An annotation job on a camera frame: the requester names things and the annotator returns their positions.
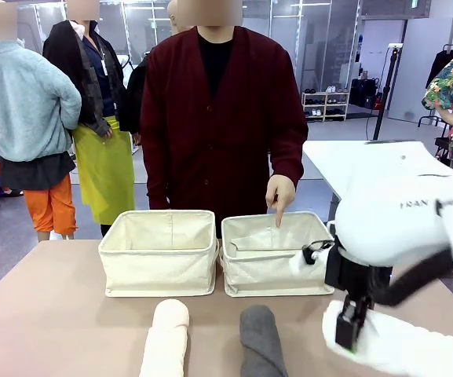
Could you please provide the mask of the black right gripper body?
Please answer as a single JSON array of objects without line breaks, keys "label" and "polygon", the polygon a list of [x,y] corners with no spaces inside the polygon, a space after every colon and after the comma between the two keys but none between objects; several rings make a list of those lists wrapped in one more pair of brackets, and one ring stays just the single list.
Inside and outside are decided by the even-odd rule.
[{"label": "black right gripper body", "polygon": [[337,247],[332,247],[327,256],[324,283],[345,291],[351,299],[368,296],[370,268],[344,257]]}]

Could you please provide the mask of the person's left hand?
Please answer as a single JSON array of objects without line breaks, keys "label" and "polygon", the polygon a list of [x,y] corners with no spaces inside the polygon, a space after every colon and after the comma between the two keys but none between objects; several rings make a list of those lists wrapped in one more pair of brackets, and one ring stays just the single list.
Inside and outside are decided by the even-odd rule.
[{"label": "person's left hand", "polygon": [[273,174],[267,184],[265,201],[268,209],[276,213],[276,227],[281,226],[283,214],[295,199],[296,188],[291,179],[284,175]]}]

